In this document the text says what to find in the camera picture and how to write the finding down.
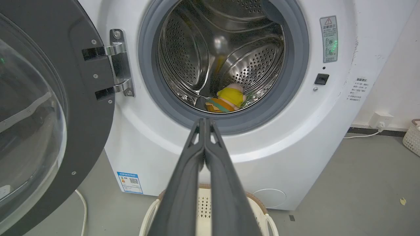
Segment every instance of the white basket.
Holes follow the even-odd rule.
[[[144,216],[142,226],[140,228],[139,236],[146,236],[150,222],[153,220],[156,210],[159,207],[160,199],[162,199],[163,192],[158,199],[154,201]],[[249,204],[254,212],[255,219],[261,229],[263,236],[269,236],[268,226],[271,227],[271,232],[274,236],[278,236],[276,224],[271,216],[268,215],[267,209],[262,202],[254,195],[247,193]],[[198,191],[198,207],[197,207],[197,236],[211,236],[211,191],[209,185],[200,184]]]
[[[402,143],[417,156],[420,156],[420,119],[412,120],[412,124],[402,139]]]

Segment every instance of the washing machine door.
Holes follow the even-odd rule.
[[[113,121],[108,55],[77,1],[0,4],[0,234],[23,235],[79,186]]]

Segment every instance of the power cord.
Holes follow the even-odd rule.
[[[370,136],[377,135],[378,133],[383,131],[383,129],[385,128],[385,123],[384,122],[379,122],[379,125],[377,126],[377,128],[378,128],[378,131],[374,134],[344,137],[343,139],[365,138],[365,137],[370,137]]]
[[[87,220],[87,205],[86,205],[86,201],[84,200],[83,195],[77,189],[74,191],[77,193],[77,195],[79,195],[80,200],[83,203],[83,207],[84,207],[83,226],[81,228],[81,236],[84,236],[84,228],[86,226],[86,220]]]

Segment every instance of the front-load washing machine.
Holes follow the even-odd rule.
[[[122,191],[157,196],[201,117],[216,120],[244,189],[294,210],[416,2],[3,1],[0,233],[47,217],[104,147]],[[209,110],[230,84],[242,103]]]

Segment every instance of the stainless steel drum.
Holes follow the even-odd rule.
[[[276,82],[284,60],[282,28],[259,0],[184,0],[169,14],[159,40],[159,66],[171,90],[197,109],[200,97],[238,83],[257,102]]]

